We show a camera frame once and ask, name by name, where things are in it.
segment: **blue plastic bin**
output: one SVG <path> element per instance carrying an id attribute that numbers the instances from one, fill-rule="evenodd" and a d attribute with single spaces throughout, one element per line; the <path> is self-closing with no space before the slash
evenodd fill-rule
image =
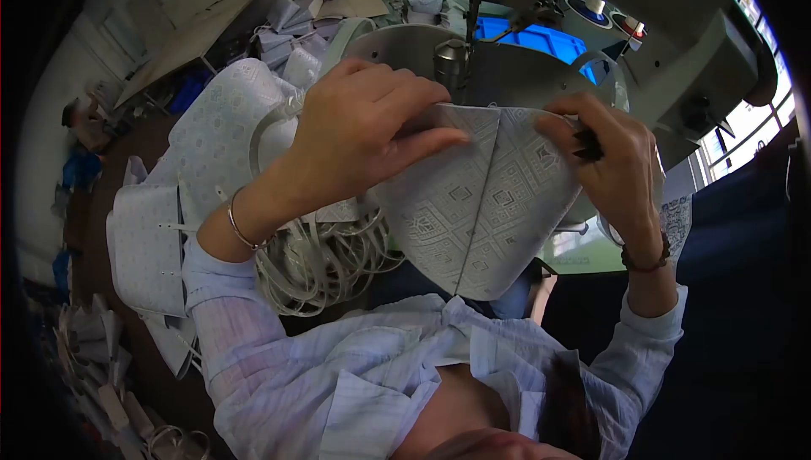
<path id="1" fill-rule="evenodd" d="M 509 21 L 507 19 L 482 16 L 479 18 L 479 28 L 476 29 L 475 37 L 477 39 L 494 38 L 507 30 L 508 27 Z M 499 42 L 537 49 L 554 55 L 554 57 L 567 64 L 571 64 L 580 54 L 585 52 L 585 43 L 582 39 L 540 25 L 530 25 L 518 34 L 507 34 Z M 594 80 L 591 68 L 583 68 L 582 73 L 591 80 L 591 83 L 597 83 Z"/>

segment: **window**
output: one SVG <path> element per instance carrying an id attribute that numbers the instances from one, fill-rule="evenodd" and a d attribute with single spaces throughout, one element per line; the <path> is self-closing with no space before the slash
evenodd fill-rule
<path id="1" fill-rule="evenodd" d="M 757 19 L 760 18 L 760 7 L 757 6 L 755 0 L 740 0 L 740 8 L 744 10 L 746 18 L 752 22 L 752 25 L 757 24 Z"/>
<path id="2" fill-rule="evenodd" d="M 771 27 L 766 22 L 755 0 L 737 0 L 741 10 L 775 54 L 777 68 L 777 90 L 772 102 L 766 106 L 752 106 L 741 101 L 729 115 L 729 122 L 735 136 L 721 129 L 714 129 L 704 136 L 701 148 L 702 161 L 709 169 L 710 181 L 718 180 L 749 162 L 755 153 L 765 147 L 780 129 L 788 124 L 794 115 L 794 95 L 792 81 L 786 61 L 779 52 L 778 43 Z"/>
<path id="3" fill-rule="evenodd" d="M 777 51 L 777 40 L 775 39 L 775 34 L 772 33 L 771 27 L 765 23 L 765 18 L 761 19 L 761 23 L 757 26 L 757 31 L 762 34 L 763 39 L 769 48 L 771 49 L 771 53 L 775 53 Z"/>
<path id="4" fill-rule="evenodd" d="M 794 94 L 788 94 L 783 104 L 777 108 L 777 120 L 785 126 L 794 118 Z"/>

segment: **woman's right hand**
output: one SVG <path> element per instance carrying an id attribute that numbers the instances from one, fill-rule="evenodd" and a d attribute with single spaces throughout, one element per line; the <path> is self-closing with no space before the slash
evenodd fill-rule
<path id="1" fill-rule="evenodd" d="M 620 234 L 634 264 L 640 268 L 655 264 L 662 255 L 662 236 L 653 200 L 654 167 L 659 166 L 653 134 L 589 93 L 558 98 L 546 110 L 577 115 L 596 133 L 603 158 L 586 162 L 572 153 L 582 148 L 573 137 L 576 129 L 553 115 L 542 115 L 535 123 L 572 165 L 589 200 Z"/>

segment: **hand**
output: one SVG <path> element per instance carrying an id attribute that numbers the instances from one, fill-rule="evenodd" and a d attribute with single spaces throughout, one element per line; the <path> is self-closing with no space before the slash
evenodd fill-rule
<path id="1" fill-rule="evenodd" d="M 603 158 L 585 162 L 572 152 L 582 146 L 575 129 L 552 115 L 539 117 L 535 128 L 553 141 L 574 168 L 589 200 L 617 230 L 634 264 L 652 266 L 662 255 L 658 209 L 653 201 L 656 140 L 639 121 L 621 110 L 606 107 L 589 93 L 554 100 L 547 110 L 578 115 L 593 129 Z"/>
<path id="2" fill-rule="evenodd" d="M 295 190 L 295 214 L 358 196 L 416 161 L 469 141 L 453 128 L 392 139 L 404 122 L 442 101 L 450 101 L 448 90 L 406 69 L 340 62 L 308 91 L 293 145 L 280 158 Z"/>

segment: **wrist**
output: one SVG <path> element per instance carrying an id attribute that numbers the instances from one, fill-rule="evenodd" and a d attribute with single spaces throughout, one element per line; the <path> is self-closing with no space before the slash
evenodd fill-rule
<path id="1" fill-rule="evenodd" d="M 659 216 L 648 215 L 639 219 L 634 231 L 626 238 L 625 249 L 638 268 L 645 269 L 659 262 L 664 250 Z"/>
<path id="2" fill-rule="evenodd" d="M 295 187 L 290 187 L 294 180 L 280 160 L 274 161 L 234 198 L 234 220 L 251 242 L 266 240 L 285 223 L 308 213 L 299 211 Z"/>

